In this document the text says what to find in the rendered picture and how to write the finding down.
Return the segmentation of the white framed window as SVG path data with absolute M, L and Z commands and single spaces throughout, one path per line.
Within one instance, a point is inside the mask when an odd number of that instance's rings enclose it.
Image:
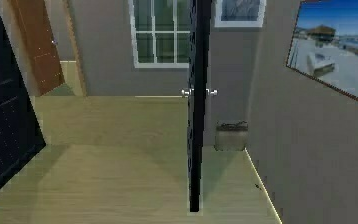
M 135 68 L 189 67 L 189 3 L 190 0 L 128 0 Z

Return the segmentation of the white framed picture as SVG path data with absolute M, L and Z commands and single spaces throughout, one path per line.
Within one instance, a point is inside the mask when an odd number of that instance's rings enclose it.
M 214 25 L 217 28 L 261 28 L 267 0 L 217 0 Z

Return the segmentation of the brown room door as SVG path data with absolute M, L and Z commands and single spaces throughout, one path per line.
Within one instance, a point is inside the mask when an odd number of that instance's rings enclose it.
M 45 0 L 8 0 L 40 95 L 62 85 L 65 80 L 50 25 Z

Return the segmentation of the grey waste bin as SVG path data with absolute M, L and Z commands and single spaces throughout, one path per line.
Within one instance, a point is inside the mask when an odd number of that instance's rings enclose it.
M 221 123 L 216 126 L 215 149 L 217 151 L 243 151 L 247 145 L 246 121 Z

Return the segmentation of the brown framed seaside picture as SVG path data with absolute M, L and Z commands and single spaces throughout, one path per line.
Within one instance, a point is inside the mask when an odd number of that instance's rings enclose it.
M 358 101 L 358 0 L 303 0 L 286 67 Z

